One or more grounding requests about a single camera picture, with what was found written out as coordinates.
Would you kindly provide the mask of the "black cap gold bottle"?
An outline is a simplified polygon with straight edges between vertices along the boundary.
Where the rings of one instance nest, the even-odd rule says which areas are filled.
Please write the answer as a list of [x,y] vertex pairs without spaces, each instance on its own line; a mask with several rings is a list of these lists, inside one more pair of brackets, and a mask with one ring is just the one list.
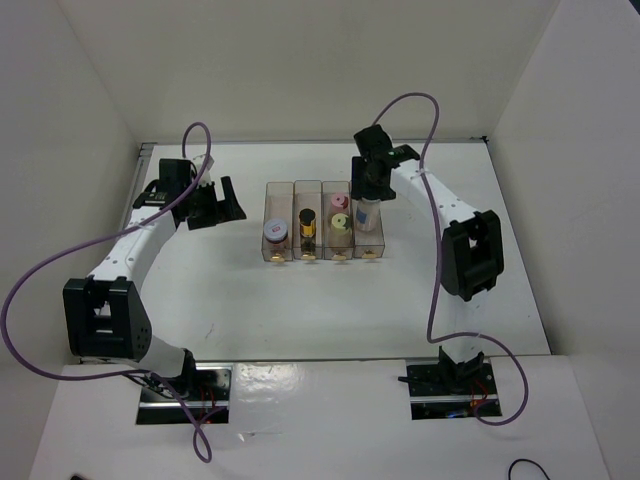
[[316,212],[303,208],[299,212],[300,246],[303,255],[315,255],[316,248]]

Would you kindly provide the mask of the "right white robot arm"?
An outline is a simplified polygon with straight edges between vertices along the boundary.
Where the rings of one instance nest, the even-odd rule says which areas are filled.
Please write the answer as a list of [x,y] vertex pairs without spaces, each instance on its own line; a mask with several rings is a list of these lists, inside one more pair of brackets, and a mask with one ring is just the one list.
[[436,286],[445,291],[455,332],[440,344],[438,381],[450,393],[463,391],[481,371],[484,354],[476,330],[487,292],[504,271],[501,222],[492,210],[467,204],[419,162],[408,145],[393,146],[379,125],[354,135],[359,154],[352,158],[352,224],[358,241],[382,231],[380,205],[401,194],[423,214],[438,220]]

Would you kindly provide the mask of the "pink lid spice bottle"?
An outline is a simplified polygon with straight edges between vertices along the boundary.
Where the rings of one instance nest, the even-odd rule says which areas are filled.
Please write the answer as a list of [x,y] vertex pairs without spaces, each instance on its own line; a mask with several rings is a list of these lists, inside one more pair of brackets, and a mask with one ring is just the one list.
[[338,214],[344,213],[347,214],[349,210],[349,194],[345,192],[336,192],[330,196],[330,213]]

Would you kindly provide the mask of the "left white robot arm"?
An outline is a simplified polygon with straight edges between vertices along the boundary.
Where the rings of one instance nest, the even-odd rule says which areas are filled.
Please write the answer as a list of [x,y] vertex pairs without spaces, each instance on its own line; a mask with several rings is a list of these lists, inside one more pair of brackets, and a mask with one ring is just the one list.
[[159,162],[159,176],[135,199],[121,236],[86,277],[69,280],[63,304],[71,353],[76,357],[123,361],[163,377],[163,387],[184,400],[199,389],[193,354],[170,345],[152,331],[140,291],[162,247],[180,224],[191,230],[245,219],[230,177],[218,196],[209,171],[214,160]]

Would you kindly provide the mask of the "silver lid blue label jar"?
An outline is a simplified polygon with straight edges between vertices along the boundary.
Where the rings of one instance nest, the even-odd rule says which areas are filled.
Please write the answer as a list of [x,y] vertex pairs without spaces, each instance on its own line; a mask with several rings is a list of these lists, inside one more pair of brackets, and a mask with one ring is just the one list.
[[371,200],[365,197],[356,201],[355,226],[359,231],[374,231],[380,218],[380,200]]

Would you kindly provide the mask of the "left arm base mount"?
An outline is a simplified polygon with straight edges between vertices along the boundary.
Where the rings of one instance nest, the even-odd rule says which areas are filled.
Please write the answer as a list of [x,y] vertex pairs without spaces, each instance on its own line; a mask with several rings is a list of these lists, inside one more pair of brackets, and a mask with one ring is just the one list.
[[[142,426],[189,424],[181,404],[158,380],[132,375],[141,387],[136,424]],[[230,363],[200,362],[196,364],[194,386],[187,388],[173,380],[173,388],[180,394],[191,415],[202,424],[227,424],[233,366]]]

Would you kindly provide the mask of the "red label spice jar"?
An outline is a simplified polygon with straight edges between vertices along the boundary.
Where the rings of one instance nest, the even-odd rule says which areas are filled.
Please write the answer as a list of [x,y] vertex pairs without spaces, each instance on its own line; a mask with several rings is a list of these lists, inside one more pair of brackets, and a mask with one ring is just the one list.
[[289,227],[283,218],[271,218],[263,226],[265,245],[275,250],[289,248]]

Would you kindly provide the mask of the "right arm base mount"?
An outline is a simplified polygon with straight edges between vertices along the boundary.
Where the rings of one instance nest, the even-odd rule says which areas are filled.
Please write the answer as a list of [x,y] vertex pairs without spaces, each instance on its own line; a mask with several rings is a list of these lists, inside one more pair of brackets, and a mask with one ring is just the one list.
[[435,359],[408,361],[398,381],[407,387],[411,419],[473,418],[502,415],[491,363],[484,361],[478,373],[454,386],[445,384]]

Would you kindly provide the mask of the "yellow lid spice bottle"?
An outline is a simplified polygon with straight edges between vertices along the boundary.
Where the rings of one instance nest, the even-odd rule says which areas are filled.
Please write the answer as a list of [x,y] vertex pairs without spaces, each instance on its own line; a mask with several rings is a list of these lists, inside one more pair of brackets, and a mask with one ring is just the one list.
[[351,238],[351,217],[346,213],[333,214],[329,221],[328,246],[334,249],[348,248]]

